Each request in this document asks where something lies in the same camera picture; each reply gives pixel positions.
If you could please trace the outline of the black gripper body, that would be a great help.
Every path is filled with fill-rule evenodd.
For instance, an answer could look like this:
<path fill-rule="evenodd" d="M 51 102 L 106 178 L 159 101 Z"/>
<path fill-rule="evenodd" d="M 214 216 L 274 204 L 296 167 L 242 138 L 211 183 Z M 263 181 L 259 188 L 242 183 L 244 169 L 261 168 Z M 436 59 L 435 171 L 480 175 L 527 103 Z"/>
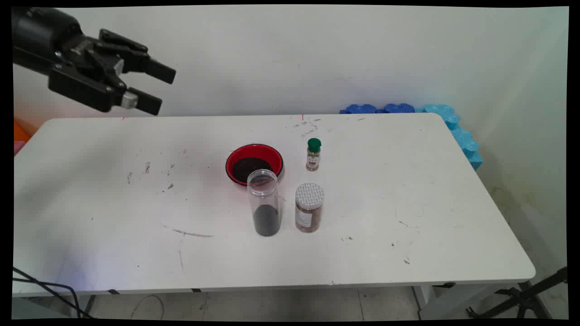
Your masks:
<path fill-rule="evenodd" d="M 13 8 L 13 63 L 48 77 L 50 90 L 125 90 L 126 38 L 85 35 L 56 8 Z"/>

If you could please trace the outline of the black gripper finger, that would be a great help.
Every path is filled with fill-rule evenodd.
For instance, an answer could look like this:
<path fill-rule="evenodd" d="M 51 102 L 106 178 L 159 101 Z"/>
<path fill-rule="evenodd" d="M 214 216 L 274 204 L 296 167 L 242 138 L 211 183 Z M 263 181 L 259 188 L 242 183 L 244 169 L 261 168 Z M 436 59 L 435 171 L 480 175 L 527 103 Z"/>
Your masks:
<path fill-rule="evenodd" d="M 111 86 L 83 76 L 73 67 L 53 66 L 49 72 L 49 89 L 102 113 L 119 106 L 155 116 L 159 114 L 162 99 L 134 87 L 126 87 L 116 76 L 112 78 Z"/>
<path fill-rule="evenodd" d="M 118 74 L 145 73 L 157 80 L 172 84 L 176 70 L 158 62 L 148 54 L 148 47 L 107 29 L 99 31 L 97 52 L 122 61 Z"/>

